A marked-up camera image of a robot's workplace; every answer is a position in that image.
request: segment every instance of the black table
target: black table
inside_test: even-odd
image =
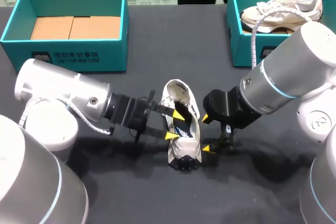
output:
[[[92,74],[116,92],[134,97],[180,78],[192,89],[201,117],[203,97],[230,90],[248,69],[230,59],[225,5],[131,6],[125,73]],[[0,32],[11,13],[0,8]],[[0,114],[18,122],[24,104],[14,99],[16,72],[0,48]],[[235,135],[237,150],[203,155],[190,173],[167,164],[167,143],[143,136],[138,147],[127,129],[113,139],[80,123],[70,166],[82,178],[90,200],[88,223],[304,223],[299,191],[318,146],[305,138],[293,101]],[[149,125],[163,128],[159,114]],[[219,123],[200,124],[201,140],[219,136]]]

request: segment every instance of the white sneaker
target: white sneaker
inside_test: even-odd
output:
[[[258,2],[257,6],[249,7],[240,13],[243,29],[252,31],[257,20],[273,8],[286,7],[300,10],[312,21],[319,21],[322,16],[322,0],[270,0],[267,3]],[[259,26],[258,32],[270,33],[283,27],[293,31],[299,29],[305,21],[292,13],[275,13],[268,16]]]
[[[183,81],[170,80],[163,89],[161,104],[175,109],[185,119],[181,121],[168,115],[166,118],[169,131],[180,135],[170,140],[168,163],[175,169],[197,169],[202,162],[199,145],[200,127],[199,110],[193,92]]]

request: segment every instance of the shoe sole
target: shoe sole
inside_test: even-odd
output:
[[[248,28],[248,31],[252,32],[252,30],[254,28],[254,24],[246,23],[243,20],[241,22],[242,22],[242,24],[244,24],[243,25],[244,27]],[[293,24],[293,23],[283,23],[283,24],[277,25],[277,26],[259,26],[258,27],[258,32],[263,33],[263,34],[269,34],[277,28],[287,28],[287,29],[290,29],[292,31],[296,31],[301,26],[302,26],[302,24]]]

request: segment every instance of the box logo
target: box logo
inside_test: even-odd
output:
[[[53,64],[49,52],[32,52],[31,55],[33,59]]]
[[[265,59],[276,48],[275,46],[264,46],[261,50],[260,59]]]

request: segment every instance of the cardboard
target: cardboard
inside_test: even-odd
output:
[[[75,17],[69,39],[119,39],[120,17]]]
[[[73,17],[38,17],[30,39],[68,39]]]

